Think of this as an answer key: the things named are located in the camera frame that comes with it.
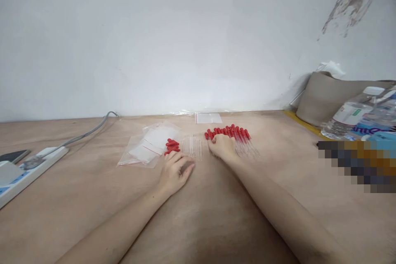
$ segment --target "power strip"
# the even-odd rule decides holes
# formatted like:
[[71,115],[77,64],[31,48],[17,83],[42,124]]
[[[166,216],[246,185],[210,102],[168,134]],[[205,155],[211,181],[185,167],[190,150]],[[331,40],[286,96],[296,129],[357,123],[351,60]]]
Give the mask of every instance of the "power strip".
[[[54,148],[55,147],[45,148],[39,152],[37,156],[44,155]],[[66,155],[68,151],[69,149],[64,146],[57,149],[55,152],[44,157],[45,161],[37,167],[24,170],[24,172],[14,181],[10,182],[8,185],[0,186],[0,209],[10,200],[12,200],[12,198],[18,195],[23,189],[30,185],[36,178],[42,175],[48,168],[54,165],[60,158]]]

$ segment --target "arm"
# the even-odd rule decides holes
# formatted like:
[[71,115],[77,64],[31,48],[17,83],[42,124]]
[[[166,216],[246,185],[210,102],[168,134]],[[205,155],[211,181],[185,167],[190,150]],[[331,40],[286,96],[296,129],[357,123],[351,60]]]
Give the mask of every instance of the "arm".
[[208,144],[210,150],[236,173],[301,263],[351,263],[345,250],[297,200],[236,154],[234,138],[219,134]]
[[116,264],[129,250],[153,214],[187,181],[194,164],[181,173],[182,166],[193,161],[175,151],[161,157],[164,162],[159,183],[127,205],[73,246],[57,264]]

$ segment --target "bottle label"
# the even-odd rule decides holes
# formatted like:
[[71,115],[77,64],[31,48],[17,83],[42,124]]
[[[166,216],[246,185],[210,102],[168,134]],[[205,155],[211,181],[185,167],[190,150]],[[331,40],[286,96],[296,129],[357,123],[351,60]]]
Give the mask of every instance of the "bottle label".
[[353,129],[352,129],[352,133],[356,134],[356,135],[373,135],[375,132],[378,131],[389,131],[390,129],[392,129],[392,127],[390,126],[385,126],[385,125],[380,125],[377,123],[373,123],[371,122],[370,125],[365,125],[362,122],[358,123]]
[[362,109],[362,108],[352,107],[349,105],[343,105],[333,116],[333,120],[340,122],[342,124],[354,126],[358,122],[360,122],[360,120],[366,113],[370,111],[372,111],[372,108]]

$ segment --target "bottle cap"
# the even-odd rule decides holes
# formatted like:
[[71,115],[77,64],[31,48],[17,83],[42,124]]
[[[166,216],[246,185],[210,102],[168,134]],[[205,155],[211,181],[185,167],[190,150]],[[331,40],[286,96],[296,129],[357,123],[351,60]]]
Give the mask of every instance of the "bottle cap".
[[364,89],[363,93],[369,94],[369,95],[379,95],[383,91],[385,91],[384,88],[380,87],[367,87]]

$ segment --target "wooden table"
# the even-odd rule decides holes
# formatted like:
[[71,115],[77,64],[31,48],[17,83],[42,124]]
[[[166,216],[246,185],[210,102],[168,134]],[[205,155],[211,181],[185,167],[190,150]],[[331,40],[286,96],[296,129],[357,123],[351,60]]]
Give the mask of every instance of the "wooden table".
[[[53,263],[159,178],[116,167],[129,138],[166,119],[186,134],[214,124],[188,115],[110,118],[0,210],[0,263]],[[251,164],[285,187],[344,245],[356,263],[396,258],[394,194],[364,193],[318,159],[320,140],[281,111],[222,114],[249,130],[261,159]],[[99,118],[0,124],[0,154],[34,153],[82,134]],[[204,150],[185,187],[154,215],[122,263],[295,263],[238,179]]]

